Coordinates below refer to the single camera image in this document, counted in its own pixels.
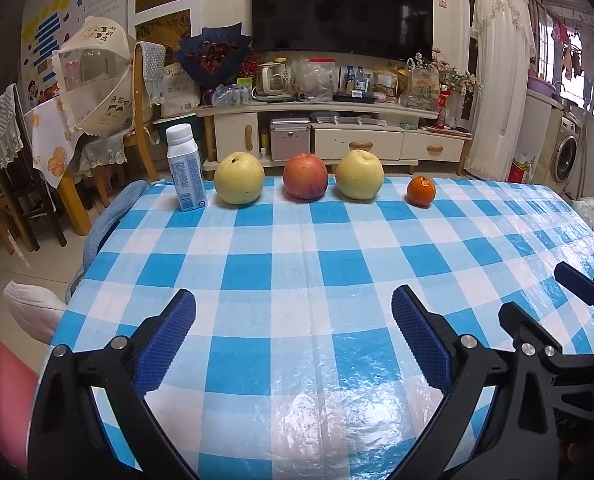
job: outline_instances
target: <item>water bottle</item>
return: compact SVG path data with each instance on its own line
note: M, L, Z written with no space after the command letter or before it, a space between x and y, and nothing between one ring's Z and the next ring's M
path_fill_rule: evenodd
M363 73L363 66L357 67L357 75L355 76L354 88L356 90L366 91L366 75Z
M348 72L346 72L346 90L350 92L354 90L354 70L352 65L348 65L346 68L348 69Z
M168 139L168 165L174 180L181 211L190 211L206 205L202 162L197 143L192 138L190 124L176 124L166 129Z

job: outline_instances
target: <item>black tv screen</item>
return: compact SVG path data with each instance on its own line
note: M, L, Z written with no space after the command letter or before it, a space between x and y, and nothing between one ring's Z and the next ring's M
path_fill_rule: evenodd
M253 0L257 51L432 55L432 0Z

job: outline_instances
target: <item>white lace curtain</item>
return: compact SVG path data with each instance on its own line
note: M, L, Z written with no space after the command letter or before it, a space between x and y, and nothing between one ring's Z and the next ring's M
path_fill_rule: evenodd
M522 125L530 57L535 54L528 0L475 0L472 24L479 42L474 140L467 170L505 180Z

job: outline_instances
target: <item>bottle cap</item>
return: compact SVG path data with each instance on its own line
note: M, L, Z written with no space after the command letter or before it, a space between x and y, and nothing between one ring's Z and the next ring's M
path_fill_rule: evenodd
M166 139L169 146L176 146L192 140L192 126L187 123L170 126L166 129Z

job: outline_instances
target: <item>cabinet drawer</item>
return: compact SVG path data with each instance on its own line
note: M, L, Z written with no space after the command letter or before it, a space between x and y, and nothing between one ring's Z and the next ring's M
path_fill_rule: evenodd
M401 143L400 159L444 160L458 162L461 158L463 139L451 139L429 134L406 132Z
M350 150L371 152L380 160L398 160L401 132L315 128L315 154L323 160L344 158Z
M215 116L217 162L233 152L245 152L259 158L259 127L255 113Z

